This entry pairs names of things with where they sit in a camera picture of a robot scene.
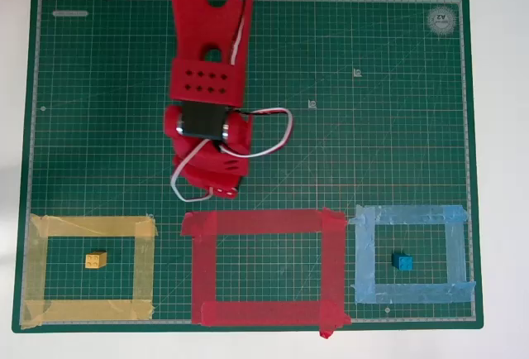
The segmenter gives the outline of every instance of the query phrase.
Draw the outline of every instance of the red bracket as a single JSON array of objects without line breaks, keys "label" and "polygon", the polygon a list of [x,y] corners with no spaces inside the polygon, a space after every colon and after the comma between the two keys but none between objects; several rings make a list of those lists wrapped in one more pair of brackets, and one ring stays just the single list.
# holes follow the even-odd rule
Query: red bracket
[{"label": "red bracket", "polygon": [[[173,100],[240,108],[244,102],[246,61],[254,0],[226,0],[214,7],[208,0],[173,0],[177,55],[173,61],[170,97]],[[218,63],[206,61],[210,50],[219,50]],[[165,133],[173,139],[175,165],[202,140],[179,132],[182,108],[171,106],[165,114]],[[241,154],[250,153],[251,117],[229,112],[227,144]],[[233,199],[241,177],[248,174],[248,159],[221,153],[213,142],[203,147],[183,168],[191,185]]]}]

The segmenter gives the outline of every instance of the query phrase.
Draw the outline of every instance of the white wire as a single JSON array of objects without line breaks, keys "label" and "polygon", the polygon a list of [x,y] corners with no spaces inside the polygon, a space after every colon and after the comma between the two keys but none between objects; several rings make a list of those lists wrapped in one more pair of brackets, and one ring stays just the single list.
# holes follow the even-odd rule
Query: white wire
[{"label": "white wire", "polygon": [[239,52],[239,45],[241,44],[242,39],[242,28],[245,26],[245,18],[241,18],[241,24],[239,25],[239,31],[237,32],[237,38],[233,43],[233,51],[231,53],[230,64],[235,65],[237,60],[237,53]]},{"label": "white wire", "polygon": [[272,152],[277,151],[278,149],[285,146],[287,143],[288,138],[290,137],[290,134],[292,133],[293,125],[294,125],[294,118],[292,113],[287,108],[264,108],[264,109],[258,109],[257,111],[252,112],[251,114],[272,114],[272,113],[286,113],[288,116],[288,124],[287,128],[285,130],[284,136],[281,139],[280,142],[278,142],[275,146],[270,147],[268,150],[264,150],[261,152],[257,152],[255,154],[249,154],[249,155],[242,155],[238,154],[236,152],[233,152],[232,150],[226,148],[223,144],[221,144],[219,147],[221,149],[221,152],[224,152],[228,155],[234,156],[235,158],[243,158],[243,159],[249,159],[249,158],[257,158],[259,156],[265,156],[268,154],[271,154]]},{"label": "white wire", "polygon": [[176,194],[176,196],[179,197],[179,199],[182,201],[182,202],[185,202],[185,203],[192,203],[192,202],[202,202],[203,200],[208,200],[210,199],[212,196],[213,196],[213,187],[210,187],[209,189],[209,194],[206,194],[205,196],[202,196],[201,198],[191,198],[191,199],[186,199],[184,198],[181,194],[180,194],[180,191],[178,188],[176,188],[176,180],[178,179],[178,177],[180,176],[180,173],[182,173],[182,170],[183,168],[186,166],[187,163],[189,163],[189,161],[191,161],[191,159],[197,154],[200,152],[200,150],[209,142],[209,140],[206,138],[204,140],[202,140],[197,146],[195,146],[193,148],[193,150],[191,152],[188,153],[188,155],[183,158],[183,160],[180,162],[180,164],[178,165],[178,167],[176,168],[176,170],[174,171],[173,175],[171,176],[171,188],[173,189],[174,193]]}]

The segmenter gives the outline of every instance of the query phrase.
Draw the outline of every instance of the yellow cube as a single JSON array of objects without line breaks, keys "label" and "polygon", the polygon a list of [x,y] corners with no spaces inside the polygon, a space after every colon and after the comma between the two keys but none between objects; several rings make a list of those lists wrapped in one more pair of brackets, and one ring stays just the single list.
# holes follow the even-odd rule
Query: yellow cube
[{"label": "yellow cube", "polygon": [[86,255],[86,261],[84,267],[90,270],[96,270],[103,268],[107,264],[107,252],[106,251],[95,251]]}]

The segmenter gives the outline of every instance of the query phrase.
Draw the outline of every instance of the blue tape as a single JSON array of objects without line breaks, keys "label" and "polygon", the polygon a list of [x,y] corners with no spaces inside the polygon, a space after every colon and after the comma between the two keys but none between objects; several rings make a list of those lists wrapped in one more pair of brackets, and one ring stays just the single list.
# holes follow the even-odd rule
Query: blue tape
[{"label": "blue tape", "polygon": [[375,300],[374,296],[374,208],[356,206],[355,301]]},{"label": "blue tape", "polygon": [[[475,282],[466,281],[465,230],[468,219],[462,206],[356,207],[349,220],[355,224],[355,302],[362,304],[449,304],[472,300]],[[448,283],[376,285],[374,283],[374,226],[445,224]]]},{"label": "blue tape", "polygon": [[376,285],[375,297],[356,303],[362,304],[451,304],[472,300],[476,282],[445,283],[439,285]]},{"label": "blue tape", "polygon": [[374,206],[375,223],[383,225],[464,223],[467,213],[460,205]]},{"label": "blue tape", "polygon": [[466,281],[465,229],[463,223],[445,224],[446,276],[448,283]]}]

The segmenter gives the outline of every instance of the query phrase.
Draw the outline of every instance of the small cube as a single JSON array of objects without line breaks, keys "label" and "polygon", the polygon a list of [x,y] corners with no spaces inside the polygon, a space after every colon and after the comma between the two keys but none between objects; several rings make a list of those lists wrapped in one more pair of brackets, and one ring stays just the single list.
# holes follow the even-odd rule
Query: small cube
[{"label": "small cube", "polygon": [[402,253],[394,253],[392,263],[398,270],[413,270],[413,257]]},{"label": "small cube", "polygon": [[84,267],[90,270],[97,270],[103,268],[107,264],[107,252],[106,251],[94,251],[93,253],[86,255]]}]

